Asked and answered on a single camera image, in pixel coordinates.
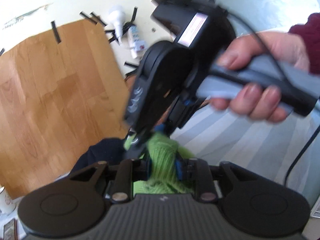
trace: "green fabric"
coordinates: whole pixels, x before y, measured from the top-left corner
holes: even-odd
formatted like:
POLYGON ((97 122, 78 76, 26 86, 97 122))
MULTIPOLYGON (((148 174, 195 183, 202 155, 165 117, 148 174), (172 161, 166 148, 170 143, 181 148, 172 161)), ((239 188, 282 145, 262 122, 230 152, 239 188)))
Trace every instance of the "green fabric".
MULTIPOLYGON (((124 147, 128 149, 133 140, 128 138, 124 147)), ((177 179, 174 165, 176 152, 184 158, 192 158, 194 155, 186 148, 180 146, 161 133, 155 133, 147 142, 147 149, 152 159, 152 172, 148 181, 137 181, 133 184, 133 193, 147 194, 173 194, 193 192, 193 183, 177 179)))

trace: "fingernail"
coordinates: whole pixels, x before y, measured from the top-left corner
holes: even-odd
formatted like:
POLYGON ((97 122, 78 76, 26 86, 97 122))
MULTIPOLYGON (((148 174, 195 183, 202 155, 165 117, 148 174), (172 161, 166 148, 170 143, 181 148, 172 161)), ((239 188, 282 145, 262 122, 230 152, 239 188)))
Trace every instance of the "fingernail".
POLYGON ((251 84, 246 87, 243 98, 248 103, 255 103, 260 95, 259 86, 257 84, 251 84))
POLYGON ((226 51, 221 57, 217 60, 217 65, 223 67, 229 67, 238 57, 238 53, 235 51, 226 51))
POLYGON ((279 103, 280 90, 277 87, 269 87, 264 93, 262 100, 268 107, 275 107, 279 103))

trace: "ribbed black surface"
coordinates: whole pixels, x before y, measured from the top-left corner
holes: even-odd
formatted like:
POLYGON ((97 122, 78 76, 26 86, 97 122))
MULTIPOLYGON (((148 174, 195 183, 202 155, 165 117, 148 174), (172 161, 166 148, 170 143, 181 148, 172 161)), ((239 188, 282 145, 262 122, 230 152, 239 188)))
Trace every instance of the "ribbed black surface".
MULTIPOLYGON (((44 239, 27 236, 25 240, 44 239)), ((94 228, 67 240, 263 240, 232 227, 215 205, 191 195, 137 195, 131 203, 114 205, 94 228)), ((293 236, 273 238, 303 240, 293 236)))

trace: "mug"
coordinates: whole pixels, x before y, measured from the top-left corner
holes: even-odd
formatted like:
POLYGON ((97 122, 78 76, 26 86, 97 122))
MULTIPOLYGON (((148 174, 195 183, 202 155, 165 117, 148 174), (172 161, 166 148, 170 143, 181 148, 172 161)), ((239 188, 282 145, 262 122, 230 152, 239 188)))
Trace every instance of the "mug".
POLYGON ((16 204, 12 202, 8 192, 4 187, 0 188, 0 214, 11 214, 16 208, 16 204))

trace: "dark blue cloth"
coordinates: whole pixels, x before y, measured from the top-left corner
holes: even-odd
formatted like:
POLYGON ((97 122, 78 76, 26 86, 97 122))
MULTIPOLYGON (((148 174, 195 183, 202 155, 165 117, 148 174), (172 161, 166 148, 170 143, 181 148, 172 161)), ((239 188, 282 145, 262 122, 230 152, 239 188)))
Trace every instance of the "dark blue cloth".
POLYGON ((106 138, 89 147, 73 166, 71 172, 81 170, 98 161, 107 161, 108 165, 118 165, 123 160, 125 149, 124 140, 119 138, 106 138))

